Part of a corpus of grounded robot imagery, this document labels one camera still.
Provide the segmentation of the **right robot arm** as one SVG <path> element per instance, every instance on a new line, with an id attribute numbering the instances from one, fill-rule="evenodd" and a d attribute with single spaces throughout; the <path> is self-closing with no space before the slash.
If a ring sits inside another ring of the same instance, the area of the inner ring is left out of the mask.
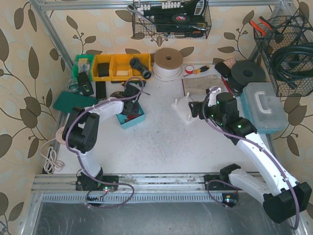
<path id="1" fill-rule="evenodd" d="M 263 206 L 273 222 L 279 224 L 293 217 L 295 221 L 291 228 L 296 230 L 300 213 L 306 210 L 309 203 L 312 188 L 306 182 L 300 183 L 279 163 L 256 127 L 240 116 L 236 98 L 230 93 L 209 90 L 204 101 L 189 102 L 188 106 L 192 117 L 205 120 L 240 148 L 263 177 L 260 181 L 239 165 L 230 164 L 222 168 L 218 175 L 205 176 L 206 190 L 212 190 L 216 184 L 243 190 Z"/>

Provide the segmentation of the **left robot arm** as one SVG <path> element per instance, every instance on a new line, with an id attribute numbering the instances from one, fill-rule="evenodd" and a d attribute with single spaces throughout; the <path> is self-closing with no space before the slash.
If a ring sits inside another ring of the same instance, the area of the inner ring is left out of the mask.
<path id="1" fill-rule="evenodd" d="M 90 107 L 74 107 L 64 127 L 62 139 L 67 149 L 76 154 L 81 172 L 77 175 L 76 189 L 81 191 L 114 191 L 118 188 L 118 177 L 106 177 L 95 156 L 99 124 L 119 114 L 132 114 L 137 110 L 143 92 L 132 84 L 124 90 L 114 92 L 110 98 Z"/>

